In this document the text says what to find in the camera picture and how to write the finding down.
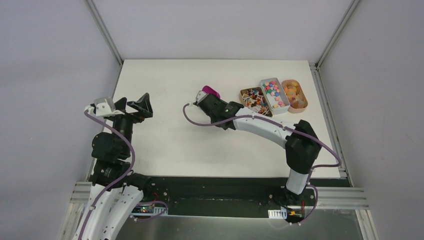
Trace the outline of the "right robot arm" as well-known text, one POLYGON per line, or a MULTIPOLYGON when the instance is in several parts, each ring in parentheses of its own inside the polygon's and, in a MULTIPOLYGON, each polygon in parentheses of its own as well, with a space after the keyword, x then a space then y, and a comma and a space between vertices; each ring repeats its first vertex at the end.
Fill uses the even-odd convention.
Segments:
POLYGON ((284 207, 300 205, 310 171, 322 148, 314 140, 317 135, 309 122, 275 121, 240 103, 225 102, 218 96, 202 90, 198 92, 194 104, 210 118, 211 126, 223 130, 245 131, 282 147, 290 168, 289 177, 282 191, 276 193, 273 199, 284 207))

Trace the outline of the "magenta plastic scoop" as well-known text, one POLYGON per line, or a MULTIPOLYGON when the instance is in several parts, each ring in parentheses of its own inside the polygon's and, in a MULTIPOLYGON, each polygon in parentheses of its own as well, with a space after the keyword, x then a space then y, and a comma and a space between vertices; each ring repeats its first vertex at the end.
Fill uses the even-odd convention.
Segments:
POLYGON ((218 97, 219 99, 221 98, 220 94, 216 90, 214 90, 212 87, 210 87, 208 85, 205 85, 202 88, 202 91, 205 92, 206 94, 212 94, 212 95, 218 97))

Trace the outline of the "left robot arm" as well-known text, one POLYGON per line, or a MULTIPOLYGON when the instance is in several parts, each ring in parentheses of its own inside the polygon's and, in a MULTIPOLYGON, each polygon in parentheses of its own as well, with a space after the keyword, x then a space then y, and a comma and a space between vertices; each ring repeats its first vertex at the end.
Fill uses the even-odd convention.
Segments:
POLYGON ((84 115, 109 132, 98 133, 91 142, 91 187, 73 239, 114 240, 136 205, 153 195, 147 185, 150 177, 133 172, 136 156, 131 143, 134 125, 153 117, 150 95, 146 92, 137 101, 98 98, 85 107, 84 115))

